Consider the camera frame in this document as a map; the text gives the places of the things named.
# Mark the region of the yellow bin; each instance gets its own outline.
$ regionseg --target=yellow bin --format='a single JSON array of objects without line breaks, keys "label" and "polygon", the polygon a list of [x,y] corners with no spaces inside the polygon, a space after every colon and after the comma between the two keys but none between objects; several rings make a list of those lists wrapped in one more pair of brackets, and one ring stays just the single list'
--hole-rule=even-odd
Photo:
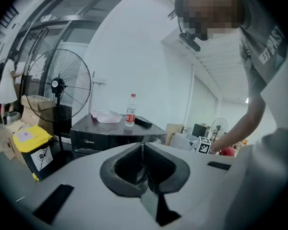
[{"label": "yellow bin", "polygon": [[32,173],[42,180],[56,171],[48,141],[50,134],[35,125],[21,129],[13,135],[13,141]]}]

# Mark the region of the fan guard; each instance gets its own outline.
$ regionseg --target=fan guard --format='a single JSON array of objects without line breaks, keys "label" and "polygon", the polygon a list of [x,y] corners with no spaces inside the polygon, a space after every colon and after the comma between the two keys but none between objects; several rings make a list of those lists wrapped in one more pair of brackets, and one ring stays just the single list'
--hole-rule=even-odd
[{"label": "fan guard", "polygon": [[[87,65],[74,52],[56,49],[49,62],[48,51],[37,58],[25,80],[25,95],[31,109],[45,121],[58,123],[81,111],[91,91]],[[33,108],[38,99],[39,111]]]},{"label": "fan guard", "polygon": [[228,123],[224,118],[217,118],[211,125],[212,138],[221,137],[228,130]]}]

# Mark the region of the metal frame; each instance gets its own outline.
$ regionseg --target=metal frame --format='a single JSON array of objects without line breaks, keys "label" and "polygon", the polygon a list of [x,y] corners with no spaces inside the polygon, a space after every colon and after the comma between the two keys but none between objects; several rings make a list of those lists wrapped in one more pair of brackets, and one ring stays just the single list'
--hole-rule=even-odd
[{"label": "metal frame", "polygon": [[[96,5],[97,3],[99,3],[101,0],[92,0],[89,4],[85,5],[82,9],[80,9],[77,13],[77,15],[83,15],[85,12],[89,11],[94,5]],[[41,82],[46,82],[47,79],[47,75],[48,75],[48,71],[50,68],[50,63],[52,62],[52,59],[54,57],[55,54],[55,49],[59,46],[60,41],[64,38],[65,34],[68,32],[68,29],[71,25],[73,21],[70,21],[67,23],[67,25],[64,27],[64,29],[60,32],[60,34],[58,35],[56,41],[54,42],[53,46],[52,46],[52,50],[49,54],[49,56],[47,57],[47,60],[45,62],[45,66],[46,66],[46,70],[43,72],[42,76],[41,76]],[[39,86],[39,95],[42,95],[45,89],[45,84],[42,83]]]},{"label": "metal frame", "polygon": [[[43,14],[48,14],[50,13],[55,7],[57,7],[58,4],[60,4],[63,0],[55,0],[44,12]],[[32,48],[30,49],[29,55],[26,59],[26,63],[25,63],[25,68],[28,67],[28,64],[31,63],[31,60],[35,54],[35,50],[36,47],[39,45],[39,43],[41,42],[42,38],[46,35],[45,31],[47,30],[47,28],[49,30],[54,29],[54,26],[58,26],[60,28],[62,28],[62,31],[60,32],[60,34],[57,36],[56,41],[53,44],[52,50],[50,52],[49,57],[47,58],[46,62],[45,62],[45,66],[47,66],[47,69],[44,71],[44,73],[41,76],[41,81],[45,82],[45,78],[47,77],[48,74],[48,70],[50,67],[50,62],[53,59],[54,53],[55,53],[55,49],[58,47],[58,45],[60,44],[61,40],[64,39],[64,37],[66,36],[66,34],[68,33],[70,26],[73,24],[73,22],[95,22],[95,23],[102,23],[104,20],[104,17],[102,16],[91,16],[91,15],[85,15],[85,13],[87,13],[90,9],[92,9],[96,4],[98,4],[101,0],[91,0],[90,3],[88,3],[87,5],[83,6],[75,15],[68,15],[68,16],[61,16],[58,20],[56,21],[52,21],[52,22],[40,22],[39,18],[35,18],[34,21],[32,21],[32,23],[30,25],[24,26],[18,33],[25,33],[24,38],[21,42],[21,45],[19,47],[19,51],[21,52],[23,50],[23,47],[27,41],[27,38],[29,36],[29,33],[31,31],[34,30],[38,30],[39,27],[45,27],[45,28],[41,28],[41,32],[42,34],[39,34],[39,37],[36,39],[36,41],[34,42],[34,45],[32,46]],[[42,11],[42,9],[38,9],[38,11],[33,15],[34,17],[36,17],[36,15],[38,13],[40,13]],[[67,22],[65,25],[56,25],[58,23],[63,23],[63,22]],[[21,87],[19,89],[19,96],[22,95],[24,87]],[[39,92],[41,94],[43,94],[44,90],[44,86],[42,86],[42,84],[40,85],[40,89]]]}]

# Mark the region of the headset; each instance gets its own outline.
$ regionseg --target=headset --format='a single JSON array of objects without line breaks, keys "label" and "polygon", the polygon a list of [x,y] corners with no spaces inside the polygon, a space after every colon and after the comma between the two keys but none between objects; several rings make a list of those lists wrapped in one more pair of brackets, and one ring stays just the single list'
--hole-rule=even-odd
[{"label": "headset", "polygon": [[192,49],[194,49],[196,52],[199,52],[201,50],[201,47],[195,42],[195,38],[199,38],[201,41],[206,41],[208,40],[208,35],[207,34],[192,34],[189,31],[186,31],[185,33],[183,33],[178,16],[177,16],[177,20],[178,20],[178,26],[180,30],[179,38],[183,42],[185,42],[187,45],[189,45]]}]

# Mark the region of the window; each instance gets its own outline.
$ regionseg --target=window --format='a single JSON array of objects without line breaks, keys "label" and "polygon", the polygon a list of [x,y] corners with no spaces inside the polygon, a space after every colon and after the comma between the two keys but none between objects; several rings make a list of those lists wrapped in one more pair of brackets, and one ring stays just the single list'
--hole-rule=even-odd
[{"label": "window", "polygon": [[31,24],[32,22],[39,21],[43,16],[44,13],[47,12],[48,8],[53,4],[55,0],[46,0],[44,1],[35,11],[29,19],[25,22],[24,26]]},{"label": "window", "polygon": [[74,15],[92,0],[63,0],[49,14],[52,16]]},{"label": "window", "polygon": [[32,57],[32,61],[36,60],[42,54],[46,53],[47,51],[53,48],[53,45],[60,34],[61,29],[52,29],[47,32],[40,43],[38,44],[34,56]]},{"label": "window", "polygon": [[93,8],[91,8],[86,15],[101,16],[106,18],[106,16],[115,8],[122,0],[101,0]]},{"label": "window", "polygon": [[73,23],[62,41],[89,44],[98,27],[99,23]]},{"label": "window", "polygon": [[[37,35],[38,35],[38,32],[36,32],[36,31],[30,32],[30,34],[28,35],[27,40],[25,42],[25,45],[24,45],[22,51],[20,52],[20,55],[19,55],[19,58],[18,58],[18,62],[25,63],[31,48],[32,48],[35,40],[37,39]],[[19,39],[19,42],[18,42],[18,45],[17,45],[16,49],[20,48],[20,43],[21,43],[23,38],[24,37],[21,37]]]}]

